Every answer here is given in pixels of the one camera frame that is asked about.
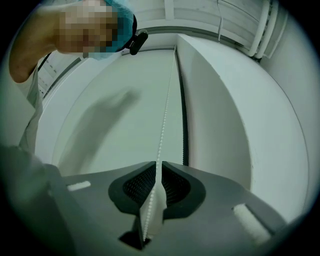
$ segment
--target white fabric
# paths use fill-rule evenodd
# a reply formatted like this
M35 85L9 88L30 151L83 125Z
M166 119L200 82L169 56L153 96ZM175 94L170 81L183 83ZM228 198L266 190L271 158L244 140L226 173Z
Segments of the white fabric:
M42 103L38 91L38 70L22 83L16 83L9 72L12 43L0 68L0 144L21 146L34 152Z

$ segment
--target white wall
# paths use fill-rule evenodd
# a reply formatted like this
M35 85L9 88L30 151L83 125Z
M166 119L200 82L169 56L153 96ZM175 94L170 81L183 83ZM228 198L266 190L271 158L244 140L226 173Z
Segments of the white wall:
M250 190L292 221L303 211L308 159L282 89L256 62L225 45L181 35L177 49L187 89L191 166L237 182L237 175L251 172Z
M35 155L43 163L52 163L60 129L74 102L93 78L120 56L119 52L100 61L86 59L73 72L69 72L56 86L56 89L45 98L35 142Z
M289 16L283 37L271 59L261 66L289 98L300 121L308 155L308 210L320 183L320 72L317 54L297 22Z
M97 75L73 102L55 141L52 163L61 174L156 161L173 65L173 50L146 51L122 56ZM77 90L77 83L66 86ZM171 83L161 159L182 164L179 89L179 81Z

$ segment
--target mesh grille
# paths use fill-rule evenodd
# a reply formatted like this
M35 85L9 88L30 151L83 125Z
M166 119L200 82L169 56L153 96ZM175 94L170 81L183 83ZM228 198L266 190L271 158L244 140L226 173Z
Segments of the mesh grille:
M184 199L191 189L189 181L163 165L162 185L166 194L167 207Z
M156 167L152 166L123 185L124 193L141 207L146 201L156 179Z

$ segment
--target blue surgical cap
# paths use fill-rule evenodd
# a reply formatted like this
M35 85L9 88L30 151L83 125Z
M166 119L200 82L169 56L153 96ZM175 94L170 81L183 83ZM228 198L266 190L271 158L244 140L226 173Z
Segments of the blue surgical cap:
M112 45L105 52L89 52L88 57L96 60L108 58L122 48L133 36L134 13L128 8L126 0L104 0L112 11L117 13L117 35L112 38Z

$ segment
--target ceiling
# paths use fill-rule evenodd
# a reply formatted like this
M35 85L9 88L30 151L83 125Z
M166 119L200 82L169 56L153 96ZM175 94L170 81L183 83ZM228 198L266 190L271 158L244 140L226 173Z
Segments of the ceiling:
M66 4L75 0L45 0L46 4ZM137 20L138 29L182 27L218 33L250 47L258 28L262 0L128 0Z

